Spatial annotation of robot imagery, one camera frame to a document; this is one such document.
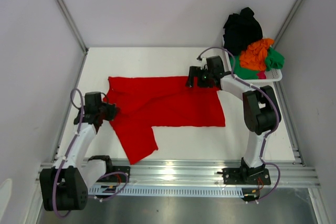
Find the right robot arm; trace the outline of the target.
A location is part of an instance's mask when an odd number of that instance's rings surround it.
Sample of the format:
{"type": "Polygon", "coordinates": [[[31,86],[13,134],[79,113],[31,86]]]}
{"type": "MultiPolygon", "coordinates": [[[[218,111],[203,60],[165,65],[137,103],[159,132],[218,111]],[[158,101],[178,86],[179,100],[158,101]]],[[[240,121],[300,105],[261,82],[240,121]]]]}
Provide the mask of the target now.
{"type": "Polygon", "coordinates": [[[243,103],[243,115],[249,129],[247,149],[241,159],[240,179],[251,184],[265,170],[264,151],[268,136],[274,132],[280,121],[281,114],[271,86],[257,87],[235,74],[225,71],[220,56],[205,59],[203,66],[190,66],[186,86],[214,88],[229,92],[243,103]]]}

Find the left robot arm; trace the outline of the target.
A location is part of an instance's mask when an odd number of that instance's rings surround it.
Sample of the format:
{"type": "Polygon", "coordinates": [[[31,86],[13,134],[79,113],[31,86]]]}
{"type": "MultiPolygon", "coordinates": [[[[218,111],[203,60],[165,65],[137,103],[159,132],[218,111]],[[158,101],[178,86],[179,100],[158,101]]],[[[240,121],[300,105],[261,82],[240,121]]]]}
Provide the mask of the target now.
{"type": "Polygon", "coordinates": [[[108,155],[92,156],[85,166],[82,162],[103,122],[112,121],[119,109],[101,92],[81,94],[80,103],[73,121],[75,131],[65,154],[39,175],[44,209],[57,215],[61,211],[83,210],[88,190],[98,180],[108,182],[116,174],[108,155]]]}

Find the red t shirt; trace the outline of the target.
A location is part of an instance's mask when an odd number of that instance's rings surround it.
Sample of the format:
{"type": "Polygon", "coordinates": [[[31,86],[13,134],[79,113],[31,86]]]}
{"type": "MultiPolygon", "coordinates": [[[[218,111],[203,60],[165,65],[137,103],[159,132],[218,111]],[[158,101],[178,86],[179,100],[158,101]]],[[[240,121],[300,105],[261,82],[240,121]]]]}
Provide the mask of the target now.
{"type": "Polygon", "coordinates": [[[218,88],[187,87],[186,76],[109,77],[104,99],[119,108],[110,121],[131,165],[159,148],[153,127],[225,127],[218,88]]]}

